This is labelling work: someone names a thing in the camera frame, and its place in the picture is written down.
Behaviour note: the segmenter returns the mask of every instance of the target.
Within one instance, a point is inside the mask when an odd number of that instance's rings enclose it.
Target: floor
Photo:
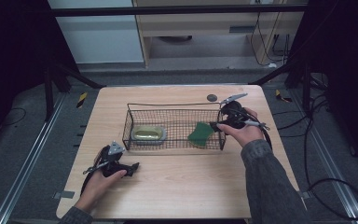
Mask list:
[[[284,43],[279,40],[278,51]],[[83,75],[109,86],[120,85],[171,85],[171,84],[218,84],[242,83],[257,80],[273,68],[260,65],[253,57],[253,50],[244,35],[234,36],[193,36],[189,41],[179,39],[155,38],[150,52],[151,60],[147,67],[121,68],[115,72],[83,71]],[[281,59],[282,56],[270,57]],[[300,107],[295,102],[277,100],[275,90],[284,89],[285,75],[271,80],[263,86],[271,112],[278,127],[286,126],[302,117]],[[56,222],[55,210],[58,200],[54,194],[63,190],[66,177],[75,159],[82,133],[85,132],[93,103],[98,90],[70,78],[71,92],[62,95],[55,91],[55,99],[63,100],[61,112],[49,130],[46,142],[40,153],[36,154],[34,164],[28,173],[21,194],[15,197],[16,205],[8,209],[13,223],[51,223]],[[79,95],[86,91],[88,98],[82,108],[76,108]],[[45,116],[43,86],[25,91],[16,98],[14,108],[4,121],[0,131],[0,205],[10,191],[17,174],[43,129]],[[291,90],[290,96],[296,100],[299,89]],[[320,92],[313,91],[316,97]],[[295,172],[300,189],[305,191],[303,133],[307,123],[300,122],[289,129],[280,131],[289,161]],[[339,167],[340,174],[358,188],[358,158],[351,156],[345,136],[336,124],[328,106],[323,106],[315,114],[315,124],[310,134],[309,172],[311,180],[329,176],[323,152],[318,145],[318,135],[323,137],[329,155]],[[327,199],[328,204],[345,214],[342,198],[337,196],[337,186],[323,185],[318,192]],[[305,200],[312,220],[315,223],[358,223],[345,220],[328,212],[316,202],[315,198]]]

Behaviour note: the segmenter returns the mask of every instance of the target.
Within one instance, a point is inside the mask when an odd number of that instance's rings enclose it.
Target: gray sleeve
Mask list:
[[[241,157],[254,224],[310,223],[301,198],[265,140],[248,143]]]
[[[82,210],[71,207],[69,211],[62,217],[59,224],[90,224],[92,222],[92,216]]]

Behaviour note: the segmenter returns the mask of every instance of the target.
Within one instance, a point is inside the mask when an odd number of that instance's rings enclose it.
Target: green sponge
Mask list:
[[[205,147],[206,141],[213,133],[209,124],[197,122],[196,129],[187,137],[187,140],[196,147]]]

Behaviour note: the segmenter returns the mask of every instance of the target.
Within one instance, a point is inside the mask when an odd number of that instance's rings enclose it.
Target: hand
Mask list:
[[[256,112],[249,108],[245,108],[245,110],[257,118]],[[264,139],[264,135],[260,128],[256,126],[245,125],[241,129],[235,129],[226,124],[218,124],[217,127],[224,133],[233,136],[238,141],[238,143],[240,143],[241,147],[244,147],[246,144],[254,140]]]
[[[113,175],[104,177],[101,170],[95,171],[89,180],[89,183],[87,183],[83,194],[80,196],[80,199],[75,204],[75,207],[90,213],[92,208],[103,197],[107,190],[118,182],[126,173],[126,170],[121,170]]]

